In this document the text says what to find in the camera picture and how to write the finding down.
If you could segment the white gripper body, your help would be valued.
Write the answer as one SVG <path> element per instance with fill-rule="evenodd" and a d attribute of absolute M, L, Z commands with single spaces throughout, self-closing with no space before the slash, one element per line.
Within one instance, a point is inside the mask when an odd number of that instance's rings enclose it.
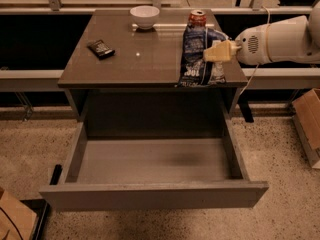
<path fill-rule="evenodd" d="M 248 28 L 241 32 L 236 43 L 239 62 L 263 65 L 273 62 L 307 62 L 309 48 L 308 19 L 299 16 Z"/>

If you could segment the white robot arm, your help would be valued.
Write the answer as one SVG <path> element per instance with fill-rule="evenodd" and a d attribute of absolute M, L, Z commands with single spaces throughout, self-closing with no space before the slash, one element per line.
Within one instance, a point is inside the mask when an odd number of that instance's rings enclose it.
<path fill-rule="evenodd" d="M 320 6 L 309 16 L 298 16 L 242 31 L 234 41 L 213 43 L 203 52 L 208 62 L 228 62 L 236 57 L 246 65 L 276 62 L 320 63 Z"/>

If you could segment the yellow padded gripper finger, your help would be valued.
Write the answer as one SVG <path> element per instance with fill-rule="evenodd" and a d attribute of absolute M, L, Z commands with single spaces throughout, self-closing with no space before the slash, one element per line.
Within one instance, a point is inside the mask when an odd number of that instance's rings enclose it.
<path fill-rule="evenodd" d="M 203 58 L 207 62 L 228 62 L 241 49 L 235 41 L 225 40 L 221 42 L 214 42 L 210 48 L 203 52 Z"/>

